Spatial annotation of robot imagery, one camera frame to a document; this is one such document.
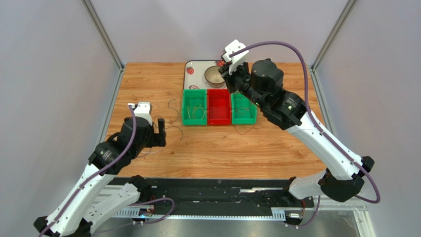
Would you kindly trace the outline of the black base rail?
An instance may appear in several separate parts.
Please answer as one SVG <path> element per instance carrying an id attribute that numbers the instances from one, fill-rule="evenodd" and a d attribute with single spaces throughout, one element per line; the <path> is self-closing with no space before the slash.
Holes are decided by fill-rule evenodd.
<path id="1" fill-rule="evenodd" d="M 283 179 L 189 179 L 147 178 L 151 188 L 141 201 L 171 198 L 175 202 L 172 215 L 181 216 L 270 216 L 279 207 L 302 211 L 316 201 L 286 197 Z"/>

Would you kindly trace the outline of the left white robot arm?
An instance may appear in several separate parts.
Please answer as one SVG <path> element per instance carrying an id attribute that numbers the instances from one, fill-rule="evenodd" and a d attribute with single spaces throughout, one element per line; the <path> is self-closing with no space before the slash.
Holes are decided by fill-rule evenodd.
<path id="1" fill-rule="evenodd" d="M 144 148 L 165 146 L 164 119 L 158 119 L 158 133 L 155 133 L 147 119 L 125 118 L 120 132 L 96 146 L 78 183 L 60 206 L 34 222 L 40 236 L 89 237 L 122 208 L 138 201 L 149 201 L 152 186 L 136 175 L 116 193 L 93 204 L 103 188 Z"/>

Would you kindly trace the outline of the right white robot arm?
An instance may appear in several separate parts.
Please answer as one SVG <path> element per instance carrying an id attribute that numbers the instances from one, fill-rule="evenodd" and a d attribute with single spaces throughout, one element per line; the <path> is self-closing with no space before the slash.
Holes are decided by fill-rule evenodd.
<path id="1" fill-rule="evenodd" d="M 232 73 L 230 67 L 225 64 L 218 70 L 228 91 L 244 95 L 269 122 L 303 142 L 326 165 L 325 170 L 314 175 L 290 178 L 284 192 L 296 199 L 326 195 L 338 202 L 356 197 L 374 160 L 353 153 L 334 138 L 307 111 L 300 96 L 283 88 L 284 73 L 270 59 L 257 61 L 251 68 L 245 62 Z"/>

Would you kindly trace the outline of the green plastic bin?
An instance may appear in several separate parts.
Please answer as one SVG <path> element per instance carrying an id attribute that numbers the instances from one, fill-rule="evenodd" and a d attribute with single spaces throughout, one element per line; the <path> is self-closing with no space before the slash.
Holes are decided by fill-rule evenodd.
<path id="1" fill-rule="evenodd" d="M 207 91 L 183 90 L 181 114 L 184 126 L 207 125 Z"/>
<path id="2" fill-rule="evenodd" d="M 252 125 L 256 124 L 257 107 L 241 93 L 231 94 L 232 124 Z"/>

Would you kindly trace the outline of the red plastic bin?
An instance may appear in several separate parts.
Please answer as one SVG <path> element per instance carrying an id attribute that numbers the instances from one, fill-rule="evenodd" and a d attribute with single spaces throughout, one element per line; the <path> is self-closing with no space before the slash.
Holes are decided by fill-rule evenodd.
<path id="1" fill-rule="evenodd" d="M 231 94 L 227 89 L 207 90 L 207 124 L 231 125 Z"/>

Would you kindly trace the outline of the right green plastic bin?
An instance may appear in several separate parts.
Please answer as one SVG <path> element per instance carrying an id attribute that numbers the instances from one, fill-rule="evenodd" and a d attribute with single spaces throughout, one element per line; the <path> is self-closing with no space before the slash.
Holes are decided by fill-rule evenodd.
<path id="1" fill-rule="evenodd" d="M 257 107 L 241 93 L 231 94 L 232 124 L 252 125 L 256 124 Z"/>

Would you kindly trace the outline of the left green plastic bin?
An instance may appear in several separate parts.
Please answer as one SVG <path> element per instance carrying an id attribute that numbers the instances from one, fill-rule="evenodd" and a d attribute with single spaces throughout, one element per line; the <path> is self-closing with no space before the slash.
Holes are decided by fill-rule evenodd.
<path id="1" fill-rule="evenodd" d="M 207 91 L 183 90 L 181 114 L 184 126 L 207 125 Z"/>

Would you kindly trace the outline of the white strawberry tray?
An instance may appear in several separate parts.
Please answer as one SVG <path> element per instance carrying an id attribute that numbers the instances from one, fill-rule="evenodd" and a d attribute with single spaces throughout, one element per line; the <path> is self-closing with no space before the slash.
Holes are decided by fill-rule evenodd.
<path id="1" fill-rule="evenodd" d="M 205 72 L 212 66 L 222 67 L 225 62 L 222 60 L 196 60 L 188 61 L 184 69 L 183 89 L 226 89 L 224 79 L 218 79 L 220 84 L 209 82 L 205 77 Z"/>

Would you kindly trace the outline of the beige ceramic bowl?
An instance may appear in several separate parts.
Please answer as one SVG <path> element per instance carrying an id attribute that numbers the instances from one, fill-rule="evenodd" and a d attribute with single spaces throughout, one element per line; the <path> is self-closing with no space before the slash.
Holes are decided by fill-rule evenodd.
<path id="1" fill-rule="evenodd" d="M 204 72 L 205 80 L 211 87 L 222 88 L 225 86 L 225 80 L 219 72 L 220 68 L 221 66 L 211 66 Z"/>

